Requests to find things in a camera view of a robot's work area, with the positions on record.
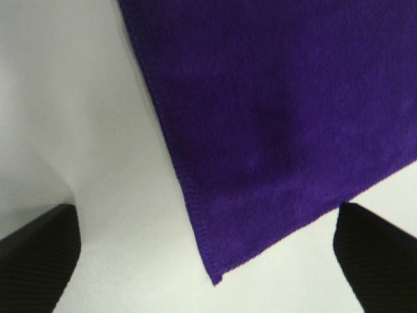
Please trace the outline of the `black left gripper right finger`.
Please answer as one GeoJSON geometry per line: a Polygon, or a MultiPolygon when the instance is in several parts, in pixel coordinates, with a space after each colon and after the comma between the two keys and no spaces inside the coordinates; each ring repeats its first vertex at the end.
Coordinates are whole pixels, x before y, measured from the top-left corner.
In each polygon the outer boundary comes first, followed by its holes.
{"type": "Polygon", "coordinates": [[[343,203],[333,249],[364,312],[416,311],[415,237],[356,203],[343,203]]]}

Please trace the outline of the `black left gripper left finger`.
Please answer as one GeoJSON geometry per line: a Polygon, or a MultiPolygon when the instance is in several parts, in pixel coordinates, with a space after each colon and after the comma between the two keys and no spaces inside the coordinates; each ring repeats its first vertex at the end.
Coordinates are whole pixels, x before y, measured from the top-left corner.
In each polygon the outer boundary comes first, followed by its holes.
{"type": "Polygon", "coordinates": [[[61,204],[1,240],[1,311],[53,312],[80,255],[76,207],[61,204]]]}

